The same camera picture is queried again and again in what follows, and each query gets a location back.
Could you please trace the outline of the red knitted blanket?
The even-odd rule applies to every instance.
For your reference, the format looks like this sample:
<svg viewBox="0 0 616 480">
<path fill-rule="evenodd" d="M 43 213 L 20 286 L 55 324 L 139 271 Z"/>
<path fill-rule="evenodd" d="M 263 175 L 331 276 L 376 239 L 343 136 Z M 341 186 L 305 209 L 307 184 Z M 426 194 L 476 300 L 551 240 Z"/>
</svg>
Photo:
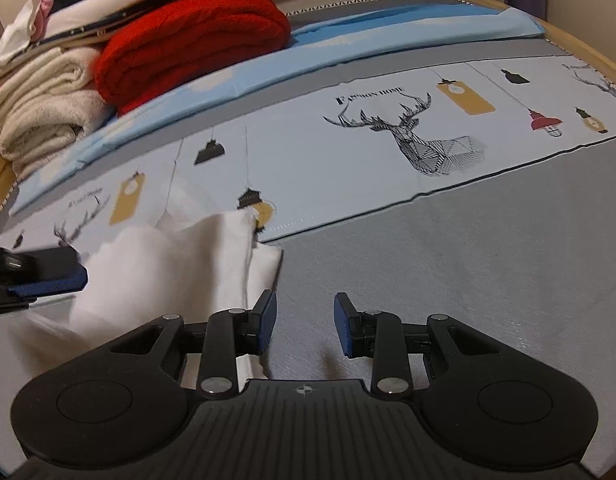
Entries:
<svg viewBox="0 0 616 480">
<path fill-rule="evenodd" d="M 96 90 L 122 116 L 198 77 L 284 49 L 272 0 L 176 0 L 115 32 L 93 62 Z"/>
</svg>

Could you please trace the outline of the grey printed bed sheet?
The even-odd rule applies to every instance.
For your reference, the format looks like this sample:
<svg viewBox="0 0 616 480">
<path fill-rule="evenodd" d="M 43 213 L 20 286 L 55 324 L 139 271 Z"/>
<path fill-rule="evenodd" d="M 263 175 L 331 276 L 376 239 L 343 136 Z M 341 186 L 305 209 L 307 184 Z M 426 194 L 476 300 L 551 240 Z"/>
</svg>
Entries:
<svg viewBox="0 0 616 480">
<path fill-rule="evenodd" d="M 0 314 L 0 479 L 616 478 L 616 84 L 543 35 L 322 68 L 16 198 L 11 252 L 248 209 L 282 260 L 230 399 L 196 392 L 208 320 L 30 377 L 10 331 L 78 292 Z M 408 396 L 344 356 L 338 292 L 400 317 Z"/>
</svg>

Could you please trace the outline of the white t-shirt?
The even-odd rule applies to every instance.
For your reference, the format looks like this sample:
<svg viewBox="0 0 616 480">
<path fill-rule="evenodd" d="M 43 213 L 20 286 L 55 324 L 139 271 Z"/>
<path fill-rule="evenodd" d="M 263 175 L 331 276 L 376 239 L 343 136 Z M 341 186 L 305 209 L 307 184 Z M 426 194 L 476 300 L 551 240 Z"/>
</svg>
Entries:
<svg viewBox="0 0 616 480">
<path fill-rule="evenodd" d="M 88 284 L 71 302 L 24 314 L 10 331 L 30 377 L 99 347 L 166 313 L 201 323 L 219 311 L 250 309 L 272 288 L 282 250 L 258 243 L 248 209 L 192 226 L 130 226 L 86 262 Z"/>
</svg>

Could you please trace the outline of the cream folded blanket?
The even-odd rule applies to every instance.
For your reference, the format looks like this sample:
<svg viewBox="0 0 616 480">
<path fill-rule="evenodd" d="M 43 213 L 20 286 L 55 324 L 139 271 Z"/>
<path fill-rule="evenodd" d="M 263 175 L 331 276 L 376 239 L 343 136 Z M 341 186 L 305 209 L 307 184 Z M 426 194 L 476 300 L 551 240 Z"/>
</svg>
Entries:
<svg viewBox="0 0 616 480">
<path fill-rule="evenodd" d="M 0 155 L 27 179 L 114 114 L 95 88 L 95 47 L 53 48 L 0 84 Z"/>
</svg>

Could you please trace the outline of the folded white patterned bedding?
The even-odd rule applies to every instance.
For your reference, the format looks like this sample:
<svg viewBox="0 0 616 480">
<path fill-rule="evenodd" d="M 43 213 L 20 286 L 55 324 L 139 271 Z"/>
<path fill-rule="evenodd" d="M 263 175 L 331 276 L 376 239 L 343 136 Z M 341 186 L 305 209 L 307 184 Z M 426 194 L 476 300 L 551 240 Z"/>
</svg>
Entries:
<svg viewBox="0 0 616 480">
<path fill-rule="evenodd" d="M 39 41 L 81 32 L 132 6 L 148 0 L 82 0 L 62 10 L 51 10 L 54 0 L 28 0 L 0 39 L 0 84 L 23 64 L 24 53 Z"/>
</svg>

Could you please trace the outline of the light blue pillowcase sheet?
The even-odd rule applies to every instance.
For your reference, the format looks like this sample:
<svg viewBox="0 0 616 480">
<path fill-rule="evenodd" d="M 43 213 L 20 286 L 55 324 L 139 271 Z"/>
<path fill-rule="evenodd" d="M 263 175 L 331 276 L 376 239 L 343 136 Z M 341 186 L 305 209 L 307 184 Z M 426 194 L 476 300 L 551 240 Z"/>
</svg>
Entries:
<svg viewBox="0 0 616 480">
<path fill-rule="evenodd" d="M 289 47 L 182 84 L 77 142 L 20 184 L 11 211 L 17 214 L 115 148 L 278 82 L 380 54 L 543 33 L 521 10 L 468 3 L 396 6 L 302 26 L 292 33 Z"/>
</svg>

